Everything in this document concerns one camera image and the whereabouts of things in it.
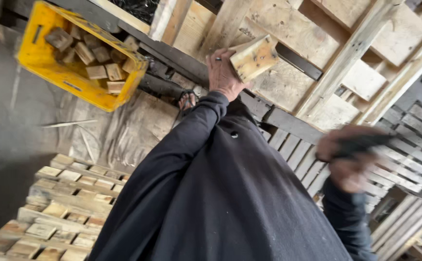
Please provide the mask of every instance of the stack of wooden pallets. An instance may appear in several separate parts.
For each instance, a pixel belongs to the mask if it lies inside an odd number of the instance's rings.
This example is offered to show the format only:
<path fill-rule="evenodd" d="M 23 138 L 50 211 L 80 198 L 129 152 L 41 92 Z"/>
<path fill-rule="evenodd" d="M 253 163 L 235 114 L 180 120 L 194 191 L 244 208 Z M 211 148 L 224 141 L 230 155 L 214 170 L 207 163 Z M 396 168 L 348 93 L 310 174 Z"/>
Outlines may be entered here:
<path fill-rule="evenodd" d="M 0 229 L 0 260 L 83 261 L 129 174 L 58 154 Z"/>
<path fill-rule="evenodd" d="M 397 185 L 370 217 L 372 250 L 379 261 L 394 261 L 422 237 L 422 193 Z"/>

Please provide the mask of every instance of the black sleeve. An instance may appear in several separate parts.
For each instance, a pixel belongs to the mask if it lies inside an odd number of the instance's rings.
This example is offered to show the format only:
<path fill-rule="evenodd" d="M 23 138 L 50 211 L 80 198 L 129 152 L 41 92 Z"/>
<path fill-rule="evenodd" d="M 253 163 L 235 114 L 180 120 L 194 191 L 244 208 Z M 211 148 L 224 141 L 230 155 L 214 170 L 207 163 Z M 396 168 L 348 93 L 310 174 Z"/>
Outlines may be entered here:
<path fill-rule="evenodd" d="M 330 221 L 351 258 L 355 261 L 376 261 L 370 247 L 364 193 L 345 193 L 330 180 L 324 183 L 324 214 Z"/>
<path fill-rule="evenodd" d="M 185 170 L 205 145 L 229 101 L 220 92 L 210 92 L 193 111 L 138 165 L 119 194 L 96 241 L 89 260 L 150 253 L 150 242 L 164 216 Z"/>

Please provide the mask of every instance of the flip-flop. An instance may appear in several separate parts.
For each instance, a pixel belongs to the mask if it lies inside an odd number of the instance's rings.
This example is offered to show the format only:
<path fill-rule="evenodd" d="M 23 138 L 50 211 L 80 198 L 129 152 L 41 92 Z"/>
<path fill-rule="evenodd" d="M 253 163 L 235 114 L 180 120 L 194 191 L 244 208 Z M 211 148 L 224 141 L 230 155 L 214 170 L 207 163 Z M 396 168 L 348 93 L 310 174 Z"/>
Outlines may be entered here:
<path fill-rule="evenodd" d="M 195 95 L 195 101 L 196 101 L 197 96 L 196 96 L 196 94 L 195 94 L 194 91 L 192 91 L 192 90 L 186 90 L 186 91 L 184 91 L 182 93 L 182 95 L 180 96 L 180 98 L 183 98 L 185 94 L 189 94 L 189 95 L 190 94 L 193 94 L 193 95 Z M 190 104 L 191 107 L 184 110 L 184 108 L 187 106 L 187 104 Z M 183 118 L 183 117 L 189 115 L 190 112 L 193 110 L 193 107 L 195 107 L 195 106 L 193 104 L 191 104 L 190 99 L 187 99 L 185 101 L 184 105 L 182 106 L 182 108 L 180 109 L 180 117 Z"/>

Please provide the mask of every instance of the yellow plastic crate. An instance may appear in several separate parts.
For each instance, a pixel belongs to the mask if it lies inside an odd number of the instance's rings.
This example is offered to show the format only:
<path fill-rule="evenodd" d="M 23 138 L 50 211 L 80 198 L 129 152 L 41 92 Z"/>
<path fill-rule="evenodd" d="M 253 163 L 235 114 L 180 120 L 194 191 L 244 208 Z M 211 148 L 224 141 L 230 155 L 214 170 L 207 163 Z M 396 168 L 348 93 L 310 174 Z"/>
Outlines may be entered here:
<path fill-rule="evenodd" d="M 54 27 L 62 27 L 67 31 L 70 23 L 93 34 L 136 62 L 136 69 L 127 77 L 118 96 L 106 93 L 107 79 L 88 79 L 83 62 L 62 65 L 55 60 L 54 47 L 45 41 L 45 35 Z M 32 73 L 106 111 L 114 111 L 130 99 L 148 67 L 148 61 L 143 55 L 133 52 L 110 33 L 76 13 L 44 1 L 34 3 L 17 59 Z"/>

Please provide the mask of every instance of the person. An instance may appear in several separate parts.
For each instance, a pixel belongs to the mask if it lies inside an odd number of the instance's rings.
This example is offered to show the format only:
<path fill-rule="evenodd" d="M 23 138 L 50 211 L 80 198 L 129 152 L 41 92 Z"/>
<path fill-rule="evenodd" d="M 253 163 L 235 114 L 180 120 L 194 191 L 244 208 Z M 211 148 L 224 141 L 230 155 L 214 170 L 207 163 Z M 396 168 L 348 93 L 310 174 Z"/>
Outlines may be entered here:
<path fill-rule="evenodd" d="M 346 126 L 318 143 L 330 162 L 324 213 L 237 99 L 248 87 L 234 51 L 206 58 L 209 94 L 133 172 L 89 256 L 107 260 L 371 261 L 362 172 L 375 160 L 331 160 L 338 138 L 375 132 Z"/>

